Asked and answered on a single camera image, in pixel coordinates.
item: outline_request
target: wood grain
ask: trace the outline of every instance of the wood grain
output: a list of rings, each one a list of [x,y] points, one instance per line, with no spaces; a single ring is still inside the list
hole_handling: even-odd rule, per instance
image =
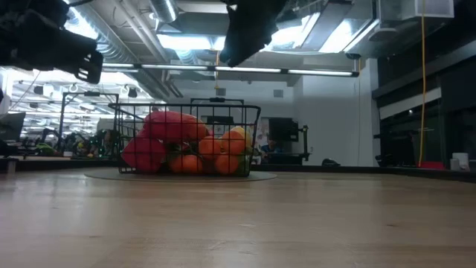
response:
[[[476,185],[279,173],[157,183],[0,178],[0,267],[475,267]]]

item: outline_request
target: table surface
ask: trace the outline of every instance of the table surface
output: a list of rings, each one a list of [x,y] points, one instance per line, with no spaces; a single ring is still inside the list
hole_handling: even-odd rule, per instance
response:
[[[0,267],[475,267],[476,185],[279,173],[260,182],[0,177]]]

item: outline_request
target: circular mat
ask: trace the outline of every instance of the circular mat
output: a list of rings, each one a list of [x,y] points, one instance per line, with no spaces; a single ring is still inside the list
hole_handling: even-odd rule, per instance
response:
[[[274,179],[277,176],[272,173],[259,171],[250,172],[250,176],[248,177],[123,174],[119,173],[117,168],[93,170],[84,175],[95,179],[116,179],[137,182],[253,182]]]

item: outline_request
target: black wire basket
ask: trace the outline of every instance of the black wire basket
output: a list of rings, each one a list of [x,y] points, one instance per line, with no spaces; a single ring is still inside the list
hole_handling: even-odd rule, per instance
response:
[[[211,98],[192,99],[190,104],[111,103],[109,107],[116,110],[120,133],[120,173],[250,173],[258,106]]]

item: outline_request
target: wire basket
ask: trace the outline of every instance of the wire basket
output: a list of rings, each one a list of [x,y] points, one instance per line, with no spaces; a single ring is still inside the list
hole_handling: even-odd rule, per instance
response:
[[[109,104],[117,111],[119,172],[248,176],[261,108],[217,101],[225,99]]]

